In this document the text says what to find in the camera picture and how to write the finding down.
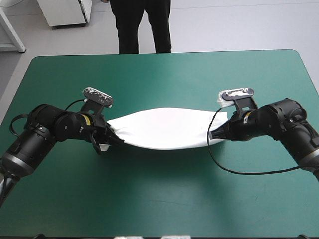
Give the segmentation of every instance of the white cloth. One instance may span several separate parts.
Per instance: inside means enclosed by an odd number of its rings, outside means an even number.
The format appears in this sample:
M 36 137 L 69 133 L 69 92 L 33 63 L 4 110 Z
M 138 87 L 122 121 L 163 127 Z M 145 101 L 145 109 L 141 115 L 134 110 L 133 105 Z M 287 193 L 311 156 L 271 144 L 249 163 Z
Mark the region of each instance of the white cloth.
M 180 108 L 158 108 L 136 112 L 108 123 L 127 144 L 171 150 L 207 145 L 206 134 L 215 112 Z M 218 113 L 211 126 L 216 129 L 227 121 L 227 113 Z M 210 140 L 210 144 L 221 139 Z

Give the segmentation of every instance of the black cable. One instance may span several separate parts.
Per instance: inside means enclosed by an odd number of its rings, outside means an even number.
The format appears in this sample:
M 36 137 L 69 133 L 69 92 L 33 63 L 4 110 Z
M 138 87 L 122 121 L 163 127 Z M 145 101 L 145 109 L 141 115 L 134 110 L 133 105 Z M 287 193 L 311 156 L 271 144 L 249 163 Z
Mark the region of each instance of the black cable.
M 216 161 L 216 159 L 214 158 L 214 156 L 213 156 L 213 154 L 212 154 L 212 152 L 211 152 L 211 150 L 210 150 L 210 144 L 209 144 L 209 130 L 210 130 L 210 127 L 211 127 L 211 125 L 213 124 L 214 119 L 215 119 L 217 113 L 220 112 L 221 110 L 222 110 L 222 108 L 219 108 L 219 109 L 216 111 L 216 113 L 214 114 L 213 119 L 211 120 L 211 122 L 210 122 L 210 124 L 209 124 L 208 130 L 207 130 L 207 137 L 206 137 L 206 139 L 207 139 L 207 147 L 208 147 L 208 151 L 209 151 L 210 157 L 212 158 L 212 160 L 214 161 L 214 163 L 216 163 L 216 165 L 217 165 L 219 168 L 221 168 L 221 169 L 223 169 L 223 170 L 225 170 L 225 171 L 227 171 L 227 172 L 229 172 L 229 173 L 234 173 L 234 174 L 239 174 L 239 175 L 266 175 L 266 174 L 275 174 L 275 173 L 285 173 L 285 172 L 293 171 L 293 170 L 300 169 L 300 168 L 308 168 L 308 167 L 312 167 L 312 166 L 318 166 L 318 165 L 307 165 L 307 166 L 297 166 L 297 167 L 287 168 L 287 169 L 283 169 L 283 170 L 276 170 L 276 171 L 268 171 L 268 172 L 248 172 L 248 173 L 247 173 L 247 172 L 237 172 L 237 171 L 233 171 L 233 170 L 230 170 L 230 169 L 228 169 L 228 168 L 223 167 L 223 166 L 220 165 L 220 164 Z
M 14 118 L 11 120 L 11 123 L 10 123 L 10 126 L 9 126 L 10 132 L 11 132 L 13 135 L 17 136 L 18 138 L 20 137 L 20 135 L 17 134 L 17 132 L 15 132 L 15 130 L 14 130 L 12 124 L 13 124 L 16 120 L 21 119 L 21 118 L 28 118 L 28 115 L 27 115 L 27 114 L 21 114 L 21 115 L 18 115 L 18 116 L 16 116 L 16 117 L 14 117 Z
M 80 100 L 77 100 L 77 101 L 72 102 L 71 104 L 68 105 L 67 108 L 65 108 L 65 111 L 67 111 L 68 108 L 70 108 L 72 105 L 74 105 L 75 103 L 80 102 L 80 101 L 84 101 L 84 99 L 80 99 Z

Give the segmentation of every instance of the black robotic arm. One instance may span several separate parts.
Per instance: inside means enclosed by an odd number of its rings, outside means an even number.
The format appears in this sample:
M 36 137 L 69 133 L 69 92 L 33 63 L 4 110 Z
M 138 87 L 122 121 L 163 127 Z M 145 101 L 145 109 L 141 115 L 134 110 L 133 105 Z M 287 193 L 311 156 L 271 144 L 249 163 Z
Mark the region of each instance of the black robotic arm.
M 284 99 L 257 108 L 251 88 L 223 91 L 219 101 L 235 105 L 230 120 L 209 133 L 210 139 L 247 141 L 269 135 L 279 140 L 302 169 L 319 180 L 319 135 L 307 122 L 307 112 L 296 101 Z
M 80 112 L 39 105 L 29 115 L 12 120 L 10 131 L 17 139 L 1 158 L 4 179 L 0 183 L 0 206 L 20 178 L 32 174 L 56 142 L 84 140 L 92 143 L 98 154 L 101 153 L 100 144 L 124 143 L 102 115 L 104 107 L 112 106 L 112 97 L 91 87 L 86 88 L 83 94 L 86 99 Z M 27 122 L 23 133 L 18 135 L 12 123 L 21 117 L 27 117 Z

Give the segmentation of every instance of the gray floor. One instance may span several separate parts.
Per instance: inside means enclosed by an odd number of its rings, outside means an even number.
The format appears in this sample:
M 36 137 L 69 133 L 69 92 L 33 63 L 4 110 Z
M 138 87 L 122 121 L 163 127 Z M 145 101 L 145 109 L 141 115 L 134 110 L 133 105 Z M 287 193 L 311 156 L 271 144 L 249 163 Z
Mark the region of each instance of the gray floor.
M 52 30 L 36 0 L 3 10 L 27 51 L 0 53 L 0 122 L 33 57 L 118 53 L 114 16 L 100 0 L 93 0 L 91 22 L 77 28 Z M 294 49 L 318 91 L 318 12 L 319 0 L 172 0 L 172 51 Z M 139 39 L 141 53 L 155 52 L 146 15 Z

